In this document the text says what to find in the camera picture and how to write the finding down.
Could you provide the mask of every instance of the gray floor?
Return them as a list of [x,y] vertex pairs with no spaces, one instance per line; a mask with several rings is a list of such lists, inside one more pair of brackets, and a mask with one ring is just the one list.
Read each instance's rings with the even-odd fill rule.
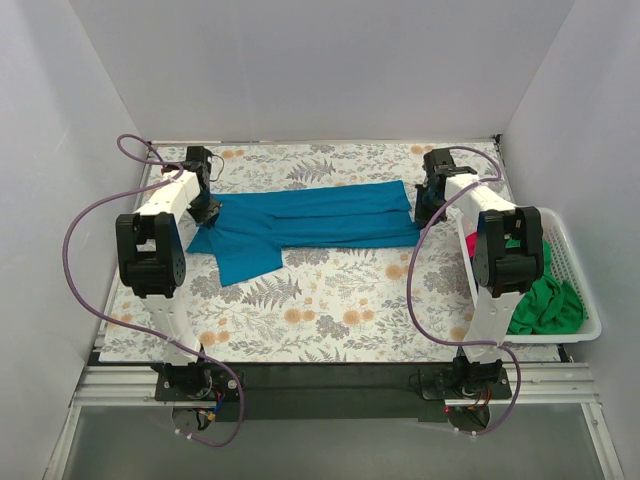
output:
[[246,422],[231,446],[212,450],[170,425],[165,407],[85,407],[64,478],[602,478],[579,405],[520,405],[475,442],[414,420],[270,421]]

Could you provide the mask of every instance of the floral tablecloth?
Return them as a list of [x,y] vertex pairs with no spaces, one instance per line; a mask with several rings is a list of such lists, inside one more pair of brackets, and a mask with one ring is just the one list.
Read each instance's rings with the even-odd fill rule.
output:
[[[493,144],[468,144],[496,155]],[[422,155],[432,145],[247,145],[216,146],[225,159],[212,191],[268,192],[401,179],[415,201],[424,180]],[[168,161],[181,161],[185,147],[162,147]],[[456,152],[480,174],[490,166]],[[221,161],[213,159],[215,178]],[[153,167],[148,183],[160,179]],[[493,186],[509,198],[504,183]],[[473,303],[460,244],[451,219],[430,233],[416,265],[412,292],[422,324],[442,338],[462,340]],[[186,247],[195,234],[190,218],[179,225]],[[212,255],[186,255],[184,299],[192,328],[208,355],[236,362],[449,361],[454,349],[422,337],[406,309],[405,285],[411,248],[298,248],[283,252],[284,268],[222,288]],[[110,313],[153,327],[142,303],[119,280]],[[106,328],[102,361],[161,361],[166,345],[122,327]],[[555,345],[520,345],[524,361],[559,360]]]

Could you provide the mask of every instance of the white plastic basket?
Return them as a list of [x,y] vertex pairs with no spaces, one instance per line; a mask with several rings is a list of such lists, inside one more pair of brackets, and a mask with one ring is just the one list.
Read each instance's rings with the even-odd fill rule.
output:
[[[586,318],[578,332],[564,335],[507,335],[508,343],[576,343],[598,338],[602,331],[600,317],[593,303],[593,296],[587,285],[584,273],[580,268],[571,240],[567,235],[567,229],[560,217],[547,208],[538,208],[542,220],[543,238],[551,245],[553,260],[551,272],[559,282],[568,281],[580,296],[586,310]],[[462,257],[467,271],[473,304],[478,301],[478,290],[473,278],[471,259],[467,250],[466,237],[475,231],[475,226],[465,215],[458,215],[458,236],[462,247]]]

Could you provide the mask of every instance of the red cloth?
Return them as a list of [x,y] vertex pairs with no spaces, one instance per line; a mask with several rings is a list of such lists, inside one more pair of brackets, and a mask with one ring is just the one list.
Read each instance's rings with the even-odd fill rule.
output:
[[476,252],[476,240],[478,238],[478,234],[473,232],[465,241],[467,242],[467,250],[469,251],[469,257],[473,257],[473,254]]

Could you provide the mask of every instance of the white wall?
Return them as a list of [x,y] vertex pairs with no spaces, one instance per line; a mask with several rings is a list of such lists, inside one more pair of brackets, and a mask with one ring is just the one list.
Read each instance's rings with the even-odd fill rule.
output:
[[[135,127],[69,3],[0,5],[0,477],[36,479],[97,326],[64,282],[64,232],[91,201],[135,186],[140,169],[116,150],[117,134]],[[128,209],[103,207],[73,243],[73,269],[94,305],[114,268],[116,214]]]
[[524,204],[567,223],[602,336],[573,348],[602,392],[627,478],[640,478],[640,4],[576,2],[504,136]]
[[572,0],[71,0],[155,140],[503,132]]

